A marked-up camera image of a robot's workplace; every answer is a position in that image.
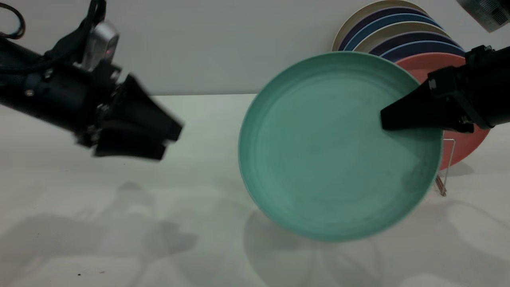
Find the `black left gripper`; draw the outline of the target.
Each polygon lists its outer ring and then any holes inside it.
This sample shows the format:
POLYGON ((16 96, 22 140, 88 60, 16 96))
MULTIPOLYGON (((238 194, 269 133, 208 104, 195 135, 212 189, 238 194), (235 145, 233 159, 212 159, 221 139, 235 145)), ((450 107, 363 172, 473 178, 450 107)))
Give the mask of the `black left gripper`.
MULTIPOLYGON (((121 71, 107 61, 100 61, 93 71, 74 65, 59 67, 49 81, 51 123, 72 132, 79 145, 92 147, 99 131, 97 107, 111 98, 121 71)), ((176 142, 182 129, 182 122, 155 103, 138 79, 128 74, 104 114, 94 156, 160 161, 165 142, 176 142)))

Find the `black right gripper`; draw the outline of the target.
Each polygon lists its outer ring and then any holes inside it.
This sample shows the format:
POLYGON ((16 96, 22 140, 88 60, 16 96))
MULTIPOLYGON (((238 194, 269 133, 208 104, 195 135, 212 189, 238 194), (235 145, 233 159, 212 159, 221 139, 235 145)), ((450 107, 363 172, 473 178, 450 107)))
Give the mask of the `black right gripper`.
POLYGON ((412 92, 381 110, 381 127, 388 131, 437 128, 473 133, 474 125, 492 129, 479 108, 471 72, 494 52, 490 46, 473 48, 465 55, 465 65, 444 67, 428 74, 412 92))

